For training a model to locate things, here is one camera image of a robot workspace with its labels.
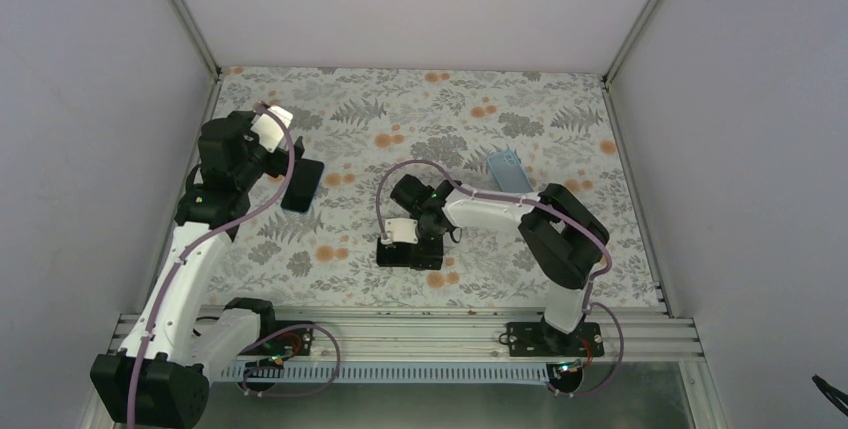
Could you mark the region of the blue phone with black screen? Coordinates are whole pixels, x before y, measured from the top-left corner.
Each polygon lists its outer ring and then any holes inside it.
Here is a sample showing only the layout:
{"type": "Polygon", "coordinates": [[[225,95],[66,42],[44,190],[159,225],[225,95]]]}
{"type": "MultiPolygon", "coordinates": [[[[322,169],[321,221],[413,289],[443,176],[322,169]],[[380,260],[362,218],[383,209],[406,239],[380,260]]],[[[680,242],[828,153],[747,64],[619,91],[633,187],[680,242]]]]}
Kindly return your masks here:
{"type": "Polygon", "coordinates": [[[325,164],[312,159],[300,159],[294,165],[292,180],[283,195],[283,210],[307,213],[321,183],[325,164]]]}

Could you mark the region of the light blue phone case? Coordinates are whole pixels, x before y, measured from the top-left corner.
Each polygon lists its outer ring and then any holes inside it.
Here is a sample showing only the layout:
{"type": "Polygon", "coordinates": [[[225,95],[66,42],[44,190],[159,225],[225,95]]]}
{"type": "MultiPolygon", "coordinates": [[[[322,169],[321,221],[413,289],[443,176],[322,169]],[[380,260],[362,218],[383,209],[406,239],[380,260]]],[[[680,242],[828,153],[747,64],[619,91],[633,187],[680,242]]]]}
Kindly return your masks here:
{"type": "Polygon", "coordinates": [[[533,186],[513,150],[502,150],[486,158],[489,173],[498,189],[506,193],[530,193],[533,186]]]}

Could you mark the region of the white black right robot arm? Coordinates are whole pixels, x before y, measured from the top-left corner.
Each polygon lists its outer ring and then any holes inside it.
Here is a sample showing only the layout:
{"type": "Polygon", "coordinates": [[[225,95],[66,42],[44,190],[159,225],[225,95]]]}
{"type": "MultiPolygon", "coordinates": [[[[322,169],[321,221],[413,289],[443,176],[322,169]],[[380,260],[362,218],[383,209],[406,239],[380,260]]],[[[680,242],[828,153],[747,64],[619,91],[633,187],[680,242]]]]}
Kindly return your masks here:
{"type": "Polygon", "coordinates": [[[444,240],[458,230],[516,236],[549,281],[542,316],[544,348],[565,356],[578,346],[592,275],[598,264],[610,261],[609,232],[564,186],[550,184],[540,193],[516,194],[481,191],[450,180],[431,187],[405,175],[390,198],[407,214],[381,219],[378,266],[439,270],[444,240]]]}

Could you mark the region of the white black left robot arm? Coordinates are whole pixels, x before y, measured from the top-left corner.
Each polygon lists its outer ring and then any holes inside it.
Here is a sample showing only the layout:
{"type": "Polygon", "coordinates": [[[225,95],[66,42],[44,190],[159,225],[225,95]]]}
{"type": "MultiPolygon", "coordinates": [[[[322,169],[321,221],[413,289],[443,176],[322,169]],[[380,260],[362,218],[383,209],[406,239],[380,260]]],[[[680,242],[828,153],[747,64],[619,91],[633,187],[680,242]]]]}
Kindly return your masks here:
{"type": "Polygon", "coordinates": [[[239,227],[283,197],[303,147],[292,114],[258,103],[204,123],[199,160],[185,181],[171,246],[137,322],[90,377],[112,420],[126,428],[193,428],[210,387],[246,347],[270,351],[278,326],[266,301],[236,303],[196,335],[213,269],[239,227]]]}

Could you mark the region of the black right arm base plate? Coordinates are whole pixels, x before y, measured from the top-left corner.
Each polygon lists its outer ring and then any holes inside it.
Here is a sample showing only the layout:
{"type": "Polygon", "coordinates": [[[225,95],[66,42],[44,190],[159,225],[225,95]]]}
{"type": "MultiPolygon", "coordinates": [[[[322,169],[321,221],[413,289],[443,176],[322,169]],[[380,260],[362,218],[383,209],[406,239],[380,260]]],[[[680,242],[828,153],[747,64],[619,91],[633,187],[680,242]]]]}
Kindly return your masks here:
{"type": "Polygon", "coordinates": [[[568,334],[545,322],[510,322],[498,342],[515,358],[605,355],[600,325],[592,322],[583,322],[568,334]]]}

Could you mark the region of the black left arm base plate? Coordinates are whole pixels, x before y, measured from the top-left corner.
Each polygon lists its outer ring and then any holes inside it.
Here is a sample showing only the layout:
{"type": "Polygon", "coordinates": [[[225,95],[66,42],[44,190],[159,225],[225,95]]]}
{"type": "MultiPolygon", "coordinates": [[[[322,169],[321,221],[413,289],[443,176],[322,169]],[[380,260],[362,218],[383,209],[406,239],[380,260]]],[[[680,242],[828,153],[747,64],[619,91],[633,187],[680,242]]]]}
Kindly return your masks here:
{"type": "Polygon", "coordinates": [[[260,344],[256,346],[243,349],[239,356],[308,356],[314,328],[309,321],[277,320],[269,336],[268,340],[260,339],[260,344]]]}

